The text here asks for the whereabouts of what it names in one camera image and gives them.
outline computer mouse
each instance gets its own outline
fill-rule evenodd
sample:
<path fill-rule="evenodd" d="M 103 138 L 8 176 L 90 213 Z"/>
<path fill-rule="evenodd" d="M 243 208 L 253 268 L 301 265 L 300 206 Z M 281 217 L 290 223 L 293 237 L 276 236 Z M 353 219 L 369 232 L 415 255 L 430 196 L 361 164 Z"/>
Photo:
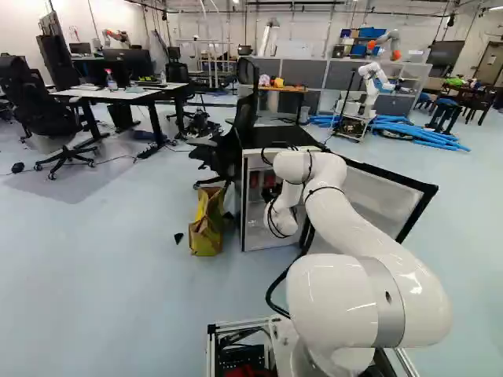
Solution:
<path fill-rule="evenodd" d="M 21 171 L 24 170 L 24 164 L 23 163 L 15 163 L 13 167 L 10 169 L 14 174 L 20 173 Z"/>

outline green object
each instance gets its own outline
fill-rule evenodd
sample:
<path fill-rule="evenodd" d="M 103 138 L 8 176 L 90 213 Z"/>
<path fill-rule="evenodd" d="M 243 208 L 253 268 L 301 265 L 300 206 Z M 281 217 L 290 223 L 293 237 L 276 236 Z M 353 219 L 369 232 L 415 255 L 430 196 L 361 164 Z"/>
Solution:
<path fill-rule="evenodd" d="M 452 86 L 462 86 L 464 84 L 464 81 L 459 77 L 451 77 L 446 79 L 446 83 Z"/>

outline water bottle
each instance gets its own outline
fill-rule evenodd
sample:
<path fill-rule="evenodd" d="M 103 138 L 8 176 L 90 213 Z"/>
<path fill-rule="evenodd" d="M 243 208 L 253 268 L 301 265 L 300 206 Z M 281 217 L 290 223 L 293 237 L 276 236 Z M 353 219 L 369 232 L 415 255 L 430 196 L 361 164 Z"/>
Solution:
<path fill-rule="evenodd" d="M 109 69 L 105 69 L 107 72 L 107 87 L 111 92 L 115 92 L 119 90 L 119 87 L 117 86 L 117 82 L 113 79 L 112 77 L 112 71 Z"/>
<path fill-rule="evenodd" d="M 161 71 L 160 73 L 160 83 L 163 84 L 163 85 L 166 85 L 166 72 L 165 71 Z"/>

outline white robotic arm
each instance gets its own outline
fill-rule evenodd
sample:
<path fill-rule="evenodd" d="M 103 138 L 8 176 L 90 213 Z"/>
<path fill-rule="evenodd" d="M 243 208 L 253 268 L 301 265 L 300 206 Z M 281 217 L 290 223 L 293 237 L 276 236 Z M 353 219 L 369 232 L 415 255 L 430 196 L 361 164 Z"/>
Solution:
<path fill-rule="evenodd" d="M 305 188 L 288 184 L 272 210 L 267 207 L 274 225 L 296 231 L 288 206 L 301 192 L 313 227 L 334 249 L 334 254 L 310 250 L 287 275 L 292 323 L 325 374 L 362 372 L 374 347 L 428 346 L 446 336 L 450 300 L 438 278 L 353 209 L 342 191 L 343 159 L 284 151 L 276 155 L 274 171 L 292 184 L 305 183 Z"/>
<path fill-rule="evenodd" d="M 367 65 L 362 65 L 358 69 L 358 74 L 364 79 L 365 87 L 367 89 L 367 98 L 365 99 L 365 116 L 370 116 L 370 110 L 372 110 L 373 105 L 376 103 L 379 97 L 379 89 L 376 88 L 374 83 L 374 78 L 379 79 L 383 89 L 394 90 L 395 85 L 390 84 L 387 80 L 387 76 L 383 71 L 383 68 L 373 61 Z"/>

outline gray partition panel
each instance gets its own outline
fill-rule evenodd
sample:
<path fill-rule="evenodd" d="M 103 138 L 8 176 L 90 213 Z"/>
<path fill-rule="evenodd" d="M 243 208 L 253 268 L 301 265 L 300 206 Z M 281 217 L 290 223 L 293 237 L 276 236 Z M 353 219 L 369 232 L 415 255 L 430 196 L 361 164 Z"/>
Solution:
<path fill-rule="evenodd" d="M 260 75 L 279 76 L 281 59 L 253 59 Z"/>
<path fill-rule="evenodd" d="M 414 97 L 379 96 L 374 110 L 381 115 L 405 115 L 410 112 Z"/>
<path fill-rule="evenodd" d="M 303 106 L 309 106 L 309 113 L 316 114 L 318 111 L 318 102 L 320 101 L 320 92 L 307 92 L 304 94 Z M 277 104 L 278 112 L 296 114 L 299 108 L 300 95 L 295 93 L 280 93 L 280 100 Z"/>
<path fill-rule="evenodd" d="M 303 84 L 320 89 L 325 76 L 326 60 L 283 59 L 281 78 L 287 84 Z"/>
<path fill-rule="evenodd" d="M 325 81 L 325 89 L 347 90 L 351 79 L 351 70 L 355 69 L 356 73 L 354 74 L 351 90 L 364 90 L 365 84 L 358 74 L 358 68 L 365 64 L 368 64 L 368 62 L 331 60 Z"/>

